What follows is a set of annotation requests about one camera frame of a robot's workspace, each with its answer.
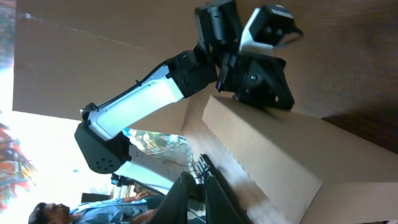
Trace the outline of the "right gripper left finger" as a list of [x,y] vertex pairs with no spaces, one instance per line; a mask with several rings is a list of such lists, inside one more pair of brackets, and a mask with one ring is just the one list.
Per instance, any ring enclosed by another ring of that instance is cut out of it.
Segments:
[[198,186],[188,172],[182,172],[148,224],[187,224],[190,199],[198,199]]

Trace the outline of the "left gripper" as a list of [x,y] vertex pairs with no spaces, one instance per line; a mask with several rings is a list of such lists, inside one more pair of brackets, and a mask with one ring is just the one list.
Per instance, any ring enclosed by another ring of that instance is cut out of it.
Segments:
[[216,89],[233,92],[236,98],[257,108],[272,107],[290,110],[295,101],[287,85],[286,61],[253,53],[225,52],[217,66],[220,68]]

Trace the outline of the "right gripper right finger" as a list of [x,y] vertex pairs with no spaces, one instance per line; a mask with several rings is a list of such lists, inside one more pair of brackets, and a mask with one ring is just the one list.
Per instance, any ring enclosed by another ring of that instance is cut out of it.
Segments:
[[207,224],[250,224],[240,208],[235,209],[214,176],[205,179]]

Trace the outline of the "cardboard box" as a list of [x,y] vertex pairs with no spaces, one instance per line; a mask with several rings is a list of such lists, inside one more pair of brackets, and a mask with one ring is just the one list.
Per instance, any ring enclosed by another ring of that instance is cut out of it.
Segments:
[[397,155],[321,119],[202,95],[183,133],[255,223],[397,219]]

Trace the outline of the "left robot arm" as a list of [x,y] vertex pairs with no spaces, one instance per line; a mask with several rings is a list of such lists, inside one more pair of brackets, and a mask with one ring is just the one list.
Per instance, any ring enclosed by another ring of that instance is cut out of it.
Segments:
[[80,111],[83,120],[74,137],[92,171],[167,194],[181,169],[137,149],[123,130],[209,84],[256,108],[293,107],[286,62],[272,54],[286,45],[285,36],[300,32],[289,10],[264,5],[243,24],[234,1],[213,1],[195,9],[195,20],[199,38],[194,49],[163,61],[113,99]]

